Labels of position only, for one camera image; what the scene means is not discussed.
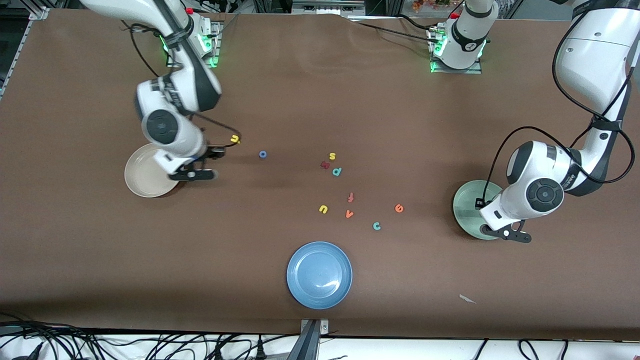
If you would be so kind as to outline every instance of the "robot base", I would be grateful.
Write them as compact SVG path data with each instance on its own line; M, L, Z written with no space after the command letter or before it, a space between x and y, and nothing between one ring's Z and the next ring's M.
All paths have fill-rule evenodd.
M437 57L434 52L439 50L439 46L442 46L444 23L441 22L438 26L433 26L427 30L427 38L433 38L438 42L429 43L429 60L431 62L431 72L446 72L449 74L482 74L482 67L480 66L480 60L476 60L473 65L466 69L454 69L445 65L442 60Z
M476 207L476 199L482 197L485 184L485 180L472 180L462 185L453 197L453 215L458 225L469 235L480 240L494 240L496 237L481 232L480 228L485 225L485 222ZM501 187L489 182L486 198L493 199L501 191Z
M203 36L202 41L198 42L198 45L202 47L202 51L206 51L206 53L202 56L202 61L209 67L215 68L218 66L218 59L220 57L220 46L222 45L222 29L224 28L223 21L211 21L211 27L205 30L205 34ZM166 44L163 41L163 49L164 54L166 55L166 63L167 67L182 67L177 61L174 61L171 55L169 54Z

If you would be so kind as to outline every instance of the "wire bundle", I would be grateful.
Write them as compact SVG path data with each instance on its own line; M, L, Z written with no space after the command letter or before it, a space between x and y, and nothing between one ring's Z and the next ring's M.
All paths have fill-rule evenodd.
M222 335L217 335L213 332L185 332L185 331L173 331L163 332L156 337L140 338L129 342L114 341L105 338L104 335L100 335L99 332L104 330L96 329L82 329L71 325L62 323L45 323L33 320L25 320L19 316L14 316L7 313L0 312L0 315L7 316L13 320L7 322L0 322L0 327L14 327L15 332L0 335L0 339L9 338L8 340L0 343L0 349L5 347L12 341L22 338L30 340L33 338L39 338L43 340L44 344L51 346L53 356L55 360L64 359L63 356L69 359L84 359L85 355L90 355L92 359L96 360L122 360L122 357L118 357L118 354L110 352L105 345L111 347L127 347L137 343L151 342L155 343L151 351L147 354L144 360L171 360L175 359L175 356L180 353L191 353L194 360L196 352L193 350L193 345L205 345L204 360L219 360L222 359L221 350L229 343L248 343L248 348L244 352L240 353L234 360L240 360L244 357L244 360L249 359L249 355L253 350L271 341L279 340L288 336L295 336L295 334L286 334L275 336L267 340L262 340L258 344L254 345L251 340L237 339L240 334L231 334L226 338L222 338ZM169 350L167 346L179 345L175 350L170 353L160 356L160 353L165 353Z

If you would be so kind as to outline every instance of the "green led light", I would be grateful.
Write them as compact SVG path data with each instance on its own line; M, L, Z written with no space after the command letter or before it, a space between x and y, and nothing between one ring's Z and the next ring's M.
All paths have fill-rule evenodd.
M436 46L435 50L433 51L434 54L436 54L436 56L442 56L442 52L444 51L444 47L447 45L449 41L447 40L446 37L442 38L442 41L438 43L438 45Z
M209 67L218 67L218 60L219 60L219 56L214 56L212 58L209 58L209 61L207 62L209 64Z
M160 36L160 41L162 41L162 48L163 50L168 53L169 52L169 48L167 48L166 46L166 42L164 42L164 38L162 36Z
M478 57L480 59L480 56L482 56L482 50L484 50L484 46L486 45L486 40L482 43L482 45L480 45L480 52L478 52Z
M209 41L209 39L206 36L200 35L198 37L198 41L200 41L200 45L202 46L202 49L205 52L209 52L209 50L211 50L211 42Z

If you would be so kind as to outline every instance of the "robotic arm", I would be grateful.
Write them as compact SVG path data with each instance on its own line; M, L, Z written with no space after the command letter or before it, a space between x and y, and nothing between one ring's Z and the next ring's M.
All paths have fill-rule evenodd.
M498 3L494 0L466 0L460 17L438 25L444 30L436 36L440 43L435 46L433 55L452 69L471 67L482 53L498 12Z
M135 106L143 133L161 149L154 159L171 179L214 179L212 170L196 170L193 162L220 158L225 149L208 146L200 128L186 118L213 109L221 95L218 79L196 46L201 16L187 14L179 0L81 2L107 17L150 24L162 34L172 58L182 68L138 85Z
M599 0L575 4L573 24L554 66L558 80L582 94L603 117L592 118L584 147L569 149L572 157L558 146L536 141L516 149L507 167L509 186L480 209L486 222L482 233L529 242L528 234L511 225L550 214L562 204L565 193L584 196L601 187L583 171L597 180L607 174L631 94L625 63L639 32L637 2L621 0L613 7ZM636 50L632 67L637 60Z

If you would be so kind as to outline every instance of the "black cable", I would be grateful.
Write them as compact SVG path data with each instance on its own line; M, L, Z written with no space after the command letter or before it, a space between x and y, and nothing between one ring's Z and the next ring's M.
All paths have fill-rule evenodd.
M430 26L433 26L433 25L430 25L430 26L420 25L417 22L413 21L412 18L402 13L394 15L394 17L401 17L404 20L407 20L409 23L411 23L411 25L415 26L416 28L423 29L423 30L428 30Z
M9 344L9 343L10 343L10 342L12 342L13 340L16 340L17 338L19 338L19 337L21 337L21 336L23 336L23 335L22 335L22 334L18 334L18 335L16 335L16 336L12 337L11 339L7 340L7 342L6 342L6 343L3 343L2 345L0 345L0 348L3 348L5 345Z
M569 348L569 340L564 341L564 348L562 349L562 354L560 354L560 360L564 360L564 356L566 355L566 351Z
M147 66L147 68L149 69L149 71L151 71L151 73L153 75L155 75L157 78L160 77L160 75L158 75L158 73L151 67L151 65L149 65L149 63L147 62L147 59L145 59L144 56L142 56L142 53L140 52L140 49L138 49L138 45L136 43L136 38L133 36L134 33L134 28L130 27L126 22L124 22L124 20L121 20L122 24L124 24L124 26L126 26L126 30L129 30L129 35L131 36L131 43L133 44L133 47L135 48L136 52L138 53L138 56L140 57L140 60L142 60L143 63L145 63L145 65Z
M498 148L498 151L495 153L495 157L493 158L493 162L491 164L491 169L489 169L489 176L487 177L486 183L484 184L484 190L482 192L483 201L486 202L486 189L489 186L489 181L491 181L491 175L493 174L493 168L495 166L496 161L498 160L498 156L500 155L500 152L501 152L504 144L507 142L507 140L509 140L509 138L511 138L511 136L513 136L513 134L517 133L518 131L525 130L525 129L535 130L535 131L545 135L547 138L549 138L553 142L555 142L556 145L560 146L560 148L567 154L567 156L569 156L569 158L574 163L576 163L576 164L579 163L577 161L577 159L573 157L573 154L569 151L569 149L567 149L566 146L564 146L558 139L553 137L548 132L546 132L546 131L538 128L538 127L535 127L535 126L521 126L521 127L517 128L517 129L515 129L514 131L510 132L507 135L507 137L504 138L504 140L502 141L502 144L500 144L500 147ZM629 164L627 165L627 168L625 169L624 172L622 172L622 174L620 176L618 176L618 177L616 177L614 179L611 179L611 180L600 180L600 179L597 179L597 178L593 177L592 175L588 174L586 172L586 170L584 170L584 168L582 166L579 166L580 172L582 172L589 180L593 181L594 183L598 183L598 184L615 183L616 181L619 181L623 177L627 176L629 171L631 171L631 168L634 166L634 162L636 161L636 150L634 149L634 145L631 142L631 139L629 138L629 136L623 130L620 130L619 133L627 141L627 145L629 146L629 150L630 150L630 153L631 153L631 159L629 160Z
M231 24L231 22L232 22L232 21L233 21L237 16L238 16L238 15L235 15L235 16L234 16L234 18L233 18L233 19L231 19L231 20L229 21L229 24ZM160 75L158 75L158 73L156 73L156 72L153 70L153 68L151 67L151 65L149 65L149 63L147 62L147 60L145 59L145 57L144 57L144 56L142 56L142 54L140 53L140 50L138 49L138 45L136 44L136 40L135 40L135 38L133 37L134 30L135 30L135 29L137 29L137 28L141 28L141 30L140 30L141 32L157 31L157 30L156 30L156 29L154 29L154 28L150 28L150 27L148 27L148 26L142 25L142 24L132 24L132 25L130 26L130 25L128 25L126 22L124 22L124 20L121 20L121 22L122 22L122 24L124 24L124 26L126 26L126 29L128 29L128 30L129 30L129 34L130 34L130 36L131 36L131 42L132 42L132 44L133 44L133 47L136 49L136 52L138 53L138 56L140 57L140 59L142 60L142 62L143 62L143 63L145 63L145 65L147 66L147 68L149 69L149 71L151 71L151 73L153 73L153 75L155 75L156 77L158 77L158 78L159 78L159 77L160 77ZM172 68L169 70L169 75L170 75L171 73L173 73L173 70L174 70L174 68L172 67ZM238 136L238 140L240 140L240 139L241 139L241 137L242 137L242 134L240 133L240 131L238 131L238 130L237 130L237 129L235 129L234 127L231 127L231 126L226 125L226 124L224 124L224 123L222 123L222 122L219 122L219 121L216 121L216 120L210 119L209 117L206 117L206 116L204 116L204 115L202 115L202 114L200 114L200 113L194 113L194 114L191 114L190 116L193 116L193 115L195 115L195 116L197 116L197 117L199 117L199 118L201 118L201 119L203 119L203 120L206 120L206 121L208 121L208 122L211 122L212 124L215 124L215 125L220 126L220 127L224 127L225 129L232 131L235 135L237 135L237 136ZM240 141L238 141L237 143L231 143L231 144L228 144L228 145L224 145L223 147L232 147L232 146L237 145L239 142L240 142Z
M76 346L76 349L78 349L79 352L79 356L81 356L80 351L82 349L82 347L84 347L85 345L89 344L89 350L90 352L93 354L93 356L96 359L102 359L102 360L106 360L104 357L104 353L106 353L109 357L111 357L112 359L115 359L115 357L113 355L111 355L108 351L106 351L104 348L102 348L98 343L97 343L97 338L95 337L95 335L89 334L88 332L81 330L77 327L71 326L71 325L67 325L67 324L63 324L63 323L45 323L45 322L38 322L38 321L34 321L34 320L24 320L24 321L28 321L29 323L33 324L33 325L37 325L37 326L42 326L42 327L48 327L51 334L55 334L54 336L71 336L72 339L74 340L74 344ZM82 347L78 347L78 344L76 342L76 338L80 338L81 340L84 341L84 344L82 345ZM65 339L65 338L61 338L62 340L67 341L67 343L70 345L70 347L73 347L73 345L70 343L69 340Z
M271 339L268 339L268 340L263 340L263 341L262 341L262 344L264 345L264 344L269 343L269 342L271 342L271 341L275 341L275 340L279 340L279 339L282 339L282 338L286 338L286 337L288 337L288 336L299 336L299 334L286 334L286 335L279 335L279 336L276 336L276 337L271 338ZM250 347L248 350L246 350L245 352L243 352L243 353L241 353L240 355L238 355L234 360L240 360L240 358L241 358L243 355L245 355L245 354L246 354L246 355L250 354L250 353L251 353L251 351L252 351L253 349L257 348L257 347L258 347L258 345L254 345L254 346Z
M258 335L258 343L256 344L258 351L256 351L254 360L265 360L267 358L267 354L264 353L264 346L262 346L263 344L264 343L262 342L262 335Z
M133 345L135 343L140 343L143 341L158 341L157 338L143 338L143 339L136 339L136 340L132 340L129 341L127 343L115 343L111 340L107 340L107 339L97 339L98 341L103 341L111 346L114 347L126 347L129 345ZM249 340L231 340L229 341L230 343L235 343L235 342L240 342L240 341L249 341ZM174 340L174 341L166 341L166 340L161 340L161 342L171 342L174 344L184 344L184 343L217 343L218 340L213 340L213 339L203 339L203 340L199 340L199 341L194 341L194 340L184 340L184 341L180 341L180 340Z
M455 8L453 8L453 10L451 10L451 12L449 13L449 16L447 16L447 18L451 17L451 14L456 12L456 10L462 5L462 3L464 3L464 1L460 1Z
M618 90L618 93L613 98L613 100L609 103L607 108L602 112L603 115L608 113L609 110L611 110L611 107L613 106L613 104L618 100L620 95L622 95L622 92L627 88L627 86L629 85L629 81L631 80L631 77L634 74L635 69L636 67L629 68L629 73L627 74L627 78L625 79L625 82L622 84L622 86L620 87L620 90ZM587 126L587 128L583 132L581 132L580 135L578 135L578 137L576 137L573 140L573 142L571 143L571 145L569 145L569 147L573 147L575 143L577 143L578 140L580 140L580 138L582 138L589 130L591 130L591 123L589 123L589 126Z
M215 9L213 6L211 6L211 5L206 5L206 7L205 7L205 5L204 5L204 0L199 0L198 2L200 3L200 6L201 6L201 7L205 8L205 9L207 9L207 10L211 10L211 11L216 12L216 13L221 12L220 10L216 10L216 9Z
M531 343L529 342L529 340L520 340L518 341L518 350L520 351L520 353L522 354L522 356L524 356L524 358L526 360L533 360L531 359L529 356L527 356L524 353L524 350L522 350L522 344L525 343L529 346L529 348L531 349L531 352L533 352L533 356L536 358L536 360L540 360L540 358L538 357L538 353L536 353L536 349L533 348L533 345L531 345Z
M194 336L191 340L196 340L198 338L204 338L204 335L198 335L198 336ZM171 354L167 355L164 360L169 360L171 359L173 356L175 356L176 354L182 352L185 346L192 344L190 341L185 341L182 345L180 345L177 349L175 349Z
M51 346L51 350L53 351L53 356L54 356L55 360L58 360L58 352L56 351L56 347L53 346L53 342L51 341L51 334L49 334L48 332L46 332L46 331L44 331L42 329L39 329L38 327L35 327L34 325L30 324L27 320L24 320L24 319L22 319L22 318L20 318L18 316L11 315L11 314L8 314L8 313L4 313L4 312L1 312L1 311L0 311L0 315L7 316L9 318L14 318L14 319L17 320L16 322L5 322L5 323L10 323L11 325L20 326L20 327L23 327L23 328L29 328L29 329L37 332L41 337L45 338L45 340L47 340L47 342Z
M374 28L374 29L378 29L378 30L386 31L386 32L388 32L388 33L394 33L394 34L402 35L402 36L405 36L405 37L416 38L416 39L424 40L424 41L427 41L427 42L437 42L437 40L436 40L436 39L430 39L430 38L425 38L425 37L419 37L419 36L417 36L417 35L412 35L412 34L402 33L402 32L400 32L400 31L396 31L396 30L385 29L385 28L381 28L381 27L379 27L379 26L370 25L370 24L365 24L365 23L360 22L360 21L358 21L358 22L356 22L356 23L357 23L357 24L360 24L360 25L362 25L362 26L367 26L368 28Z
M384 0L380 0L378 1L378 3L376 4L376 6L373 7L373 9L371 9L371 11L369 11L369 16L371 16L372 13L374 13L376 11L376 9L380 6L380 4L383 2Z
M193 354L193 360L196 360L196 352L193 351L192 348L183 348L180 351L173 352L169 356L167 356L164 360L170 360L173 356L175 356L176 354L179 354L179 353L181 353L183 351L190 351Z
M201 118L201 119L203 119L203 120L206 120L206 121L208 121L208 122L210 122L210 123L212 123L212 124L214 124L214 125L217 125L217 126L220 126L220 127L224 127L225 129L227 129L227 130L229 130L229 131L233 132L235 135L237 135L237 137L238 137L238 142L230 143L230 144L228 144L228 145L224 145L223 147L236 146L237 144L239 144L239 143L240 143L240 140L242 139L242 134L241 134L241 133L240 133L240 131L238 131L236 128L231 127L231 126L229 126L229 125L226 125L226 124L224 124L224 123L222 123L222 122L220 122L220 121L216 121L216 120L213 120L213 119L211 119L211 118L209 118L209 117L206 117L206 116L202 115L201 113L194 113L194 115L196 115L197 117L199 117L199 118Z
M179 338L183 337L184 335L175 335L174 340L178 340ZM160 351L162 351L162 349L164 349L165 347L167 347L171 342L165 342L162 344L162 346L160 346L161 342L161 335L158 337L158 342L157 344L154 346L154 348L149 352L149 354L147 354L147 357L145 358L145 360L153 360L156 358L156 356L160 353Z
M220 349L218 348L218 345L220 344L220 339L222 339L222 335L218 335L218 342L216 343L216 346L213 348L213 350L210 353L208 353L204 357L204 360L213 359L213 357L220 351Z
M480 354L482 354L482 350L484 349L484 346L489 342L489 339L484 339L484 341L482 342L482 345L480 345L480 347L478 348L478 351L476 352L476 356L474 356L474 360L478 360L480 358Z
M223 24L223 26L222 26L222 30L220 30L220 32L219 32L219 33L217 33L217 34L215 34L213 37L218 37L218 36L222 35L222 33L224 33L224 32L225 32L225 30L226 30L229 26L231 26L231 24L233 24L233 22L237 19L238 15L240 15L240 14L235 14L235 15L234 15L234 17L233 17L231 20L229 20L229 22L228 22L226 25L224 25L224 24Z
M582 104L581 102L579 102L578 100L574 99L571 95L569 95L569 93L562 87L562 85L560 85L560 81L558 80L557 77L557 73L556 73L556 62L558 59L558 56L560 54L560 48L562 48L562 46L564 45L564 42L566 41L566 38L569 36L569 34L573 31L573 29L575 29L575 27L580 24L580 21L582 21L584 19L584 17L589 13L589 11L585 11L584 13L582 13L580 15L580 17L573 22L573 24L571 24L571 26L569 27L569 30L567 30L567 32L563 35L562 39L560 39L560 42L558 43L558 46L556 47L556 51L554 53L554 59L553 59L553 63L551 65L551 74L553 75L554 78L554 83L556 84L556 87L558 87L558 90L560 90L560 92L567 98L569 99L569 101L571 101L572 103L574 103L575 105L579 106L580 108L582 108L584 111L589 112L591 114L593 114L593 116L595 116L598 119L603 119L604 117L602 116L602 114L599 114L598 112L588 108L586 105Z

